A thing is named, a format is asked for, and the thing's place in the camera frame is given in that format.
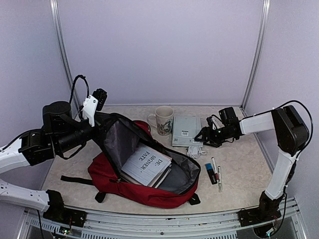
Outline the left aluminium frame post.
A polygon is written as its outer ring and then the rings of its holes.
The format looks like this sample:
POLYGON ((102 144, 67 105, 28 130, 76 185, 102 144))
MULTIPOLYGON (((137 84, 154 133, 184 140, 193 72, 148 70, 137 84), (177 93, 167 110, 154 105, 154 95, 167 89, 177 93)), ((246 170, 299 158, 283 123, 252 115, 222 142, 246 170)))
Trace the left aluminium frame post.
POLYGON ((61 20, 59 15, 58 1, 50 0, 49 2, 50 2, 50 9, 51 9, 51 14, 53 18, 53 24, 54 24, 55 33, 56 33, 57 42, 58 42, 58 49, 62 59, 63 69, 67 79, 68 87, 70 90, 72 90, 73 78, 72 78, 69 61, 67 57, 67 51, 66 51, 66 47, 65 47, 64 39, 63 39, 63 31, 62 31, 62 25, 61 25, 61 20))

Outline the grey photo cover book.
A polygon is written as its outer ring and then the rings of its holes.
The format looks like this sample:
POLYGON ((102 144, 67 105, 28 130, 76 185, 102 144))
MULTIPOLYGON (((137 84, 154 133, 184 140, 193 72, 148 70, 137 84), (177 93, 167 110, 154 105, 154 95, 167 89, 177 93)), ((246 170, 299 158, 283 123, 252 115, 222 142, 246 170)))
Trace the grey photo cover book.
MULTIPOLYGON (((171 172, 171 169, 169 169, 167 172, 164 172, 158 179, 156 179, 154 182, 151 182, 149 185, 147 185, 147 187, 157 188, 164 181, 164 179, 168 176, 170 172, 171 172)), ((129 183, 142 185, 142 183, 138 182, 137 180, 133 179, 131 176, 125 173, 121 174, 121 178, 129 183)))

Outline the red backpack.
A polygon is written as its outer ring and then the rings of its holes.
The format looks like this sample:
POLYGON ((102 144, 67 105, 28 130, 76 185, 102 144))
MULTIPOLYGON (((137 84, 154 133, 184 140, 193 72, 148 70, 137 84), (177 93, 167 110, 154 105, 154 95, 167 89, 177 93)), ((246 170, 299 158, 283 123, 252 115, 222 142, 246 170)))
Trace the red backpack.
POLYGON ((62 181, 95 186, 99 203, 115 194, 164 209, 200 204, 195 191, 201 167, 194 159, 155 140, 145 121, 118 113, 96 113, 95 121, 93 140, 102 153, 88 167, 91 178, 61 176, 62 181))

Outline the white floral mug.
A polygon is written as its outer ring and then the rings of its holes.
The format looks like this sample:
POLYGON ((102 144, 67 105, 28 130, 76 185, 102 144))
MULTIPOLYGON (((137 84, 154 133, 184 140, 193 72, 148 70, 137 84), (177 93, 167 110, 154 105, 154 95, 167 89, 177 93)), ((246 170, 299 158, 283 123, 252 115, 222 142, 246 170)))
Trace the white floral mug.
POLYGON ((153 114, 147 116, 149 125, 155 127, 161 136, 168 136, 172 131, 174 109, 170 106, 159 106, 153 114))

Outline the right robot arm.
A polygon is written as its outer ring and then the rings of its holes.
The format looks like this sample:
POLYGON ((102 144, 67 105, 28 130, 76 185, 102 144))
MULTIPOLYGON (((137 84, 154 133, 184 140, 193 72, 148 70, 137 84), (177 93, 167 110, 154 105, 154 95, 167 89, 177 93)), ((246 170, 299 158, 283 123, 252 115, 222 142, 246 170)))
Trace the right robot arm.
POLYGON ((195 136, 196 141, 215 148, 244 135, 254 134, 261 139, 262 134, 273 134, 274 151, 266 149, 260 142, 263 153, 272 166, 272 177, 261 193, 259 205, 243 209, 238 213, 241 226, 263 223, 275 218, 284 218, 280 212, 281 202, 287 201, 287 186, 291 181, 300 154, 312 140, 313 118, 307 107, 297 100, 290 100, 270 110, 239 119, 232 107, 219 111, 217 119, 222 127, 213 123, 215 115, 207 118, 208 126, 195 136))

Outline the slim white pen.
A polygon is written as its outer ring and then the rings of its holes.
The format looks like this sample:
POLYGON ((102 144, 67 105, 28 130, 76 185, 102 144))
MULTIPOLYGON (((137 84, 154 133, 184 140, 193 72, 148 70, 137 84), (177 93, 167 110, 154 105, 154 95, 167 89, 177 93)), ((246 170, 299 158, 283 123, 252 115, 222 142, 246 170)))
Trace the slim white pen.
POLYGON ((222 192, 222 179, 221 179, 221 175, 218 174, 218 192, 222 192))

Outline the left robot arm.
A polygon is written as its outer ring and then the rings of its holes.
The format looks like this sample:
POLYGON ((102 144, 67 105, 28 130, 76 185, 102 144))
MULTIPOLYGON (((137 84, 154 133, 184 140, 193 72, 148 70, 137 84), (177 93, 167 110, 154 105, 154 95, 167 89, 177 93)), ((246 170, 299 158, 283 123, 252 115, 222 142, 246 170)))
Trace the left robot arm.
MULTIPOLYGON (((0 171, 35 166, 56 156, 66 159, 65 152, 82 150, 90 140, 104 149, 103 141, 110 126, 110 114, 93 112, 93 121, 76 121, 71 117, 71 105, 57 101, 43 107, 42 128, 28 130, 0 149, 0 171)), ((1 180, 0 199, 3 202, 36 209, 43 217, 70 226, 83 226, 86 213, 64 206, 60 192, 36 191, 1 180)))

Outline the aluminium frame post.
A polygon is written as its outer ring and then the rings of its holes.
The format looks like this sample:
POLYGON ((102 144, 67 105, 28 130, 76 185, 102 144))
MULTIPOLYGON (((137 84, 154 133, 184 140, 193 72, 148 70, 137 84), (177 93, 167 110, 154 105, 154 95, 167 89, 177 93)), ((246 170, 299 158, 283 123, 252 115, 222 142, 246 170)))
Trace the aluminium frame post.
POLYGON ((253 85, 254 85, 254 82, 256 79, 259 61, 260 61, 260 57, 262 55, 262 48, 263 48, 263 44, 264 44, 264 38, 265 38, 265 33, 266 33, 266 28, 267 28, 267 21, 268 21, 269 12, 270 12, 270 5, 271 5, 270 0, 263 1, 257 43, 256 43, 256 47, 255 47, 255 52, 254 52, 254 56, 253 56, 251 70, 249 73, 247 87, 246 87, 244 97, 243 97, 243 100, 241 103, 241 109, 243 111, 245 111, 247 106, 248 106, 249 99, 250 99, 250 96, 251 96, 251 93, 253 90, 253 85))
POLYGON ((73 78, 72 78, 69 61, 67 57, 67 51, 66 51, 66 47, 65 47, 64 39, 63 39, 63 31, 62 31, 62 25, 61 25, 61 20, 59 15, 58 1, 50 0, 49 2, 50 2, 50 9, 51 9, 51 14, 53 18, 53 24, 54 24, 55 33, 56 33, 57 42, 58 42, 58 49, 62 59, 63 69, 67 79, 68 87, 70 90, 72 90, 73 78))

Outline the blue black highlighter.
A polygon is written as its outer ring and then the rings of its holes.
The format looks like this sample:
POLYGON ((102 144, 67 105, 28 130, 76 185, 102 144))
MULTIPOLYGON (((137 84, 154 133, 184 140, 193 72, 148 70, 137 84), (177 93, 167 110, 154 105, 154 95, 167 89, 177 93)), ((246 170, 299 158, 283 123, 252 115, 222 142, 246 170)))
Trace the blue black highlighter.
POLYGON ((217 179, 215 177, 215 172, 213 170, 213 167, 212 167, 211 163, 206 163, 205 164, 205 168, 206 168, 208 177, 209 177, 209 179, 211 181, 211 184, 212 185, 217 184, 217 179))

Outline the thin grey booklet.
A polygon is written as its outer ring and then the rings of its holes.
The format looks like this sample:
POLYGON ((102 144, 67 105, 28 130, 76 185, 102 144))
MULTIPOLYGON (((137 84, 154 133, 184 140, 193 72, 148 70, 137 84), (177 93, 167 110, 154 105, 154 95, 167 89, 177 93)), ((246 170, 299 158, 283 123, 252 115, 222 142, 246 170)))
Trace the thin grey booklet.
POLYGON ((172 146, 203 146, 202 142, 194 139, 201 129, 201 122, 198 116, 174 116, 172 127, 172 146))

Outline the white marker black cap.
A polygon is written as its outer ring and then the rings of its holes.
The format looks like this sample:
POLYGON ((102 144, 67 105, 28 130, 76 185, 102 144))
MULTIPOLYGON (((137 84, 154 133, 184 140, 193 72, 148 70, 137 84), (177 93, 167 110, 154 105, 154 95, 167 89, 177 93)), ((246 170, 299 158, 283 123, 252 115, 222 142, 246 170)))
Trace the white marker black cap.
POLYGON ((215 173, 217 173, 216 163, 214 157, 211 158, 211 164, 215 173))

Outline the right aluminium frame post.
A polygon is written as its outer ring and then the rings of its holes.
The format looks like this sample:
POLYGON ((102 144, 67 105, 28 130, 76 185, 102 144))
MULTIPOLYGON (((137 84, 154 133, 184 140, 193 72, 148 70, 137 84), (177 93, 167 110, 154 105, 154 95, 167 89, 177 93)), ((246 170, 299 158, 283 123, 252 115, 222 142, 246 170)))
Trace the right aluminium frame post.
POLYGON ((256 47, 255 47, 255 52, 254 52, 254 56, 253 56, 251 70, 249 73, 247 87, 246 87, 244 97, 243 97, 243 100, 241 103, 241 109, 243 111, 245 111, 247 106, 248 106, 249 99, 250 99, 250 96, 251 96, 251 93, 253 90, 253 85, 254 85, 254 82, 256 79, 259 61, 260 61, 260 57, 262 55, 262 48, 263 48, 263 44, 264 44, 264 38, 265 38, 265 33, 266 33, 266 28, 267 28, 267 21, 268 21, 269 12, 270 12, 270 5, 271 5, 270 0, 263 1, 257 43, 256 43, 256 47))

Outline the front aluminium rail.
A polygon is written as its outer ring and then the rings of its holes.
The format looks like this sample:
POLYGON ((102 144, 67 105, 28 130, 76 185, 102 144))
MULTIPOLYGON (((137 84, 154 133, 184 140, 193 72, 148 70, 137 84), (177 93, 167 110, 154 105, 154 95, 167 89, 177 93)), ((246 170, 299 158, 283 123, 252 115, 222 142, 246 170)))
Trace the front aluminium rail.
POLYGON ((26 210, 18 239, 250 239, 258 228, 274 226, 269 239, 307 239, 305 224, 295 199, 280 204, 285 217, 243 226, 239 213, 231 210, 188 215, 134 215, 88 210, 81 227, 39 219, 26 210))

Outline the white Designer Fate book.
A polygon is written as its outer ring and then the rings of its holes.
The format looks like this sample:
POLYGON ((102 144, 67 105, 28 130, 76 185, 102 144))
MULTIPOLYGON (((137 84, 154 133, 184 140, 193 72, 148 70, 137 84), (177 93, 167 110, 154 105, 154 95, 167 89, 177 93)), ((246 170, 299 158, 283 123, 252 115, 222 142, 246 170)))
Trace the white Designer Fate book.
POLYGON ((139 143, 121 168, 121 174, 125 173, 142 183, 142 186, 147 186, 171 169, 171 161, 171 157, 139 143))

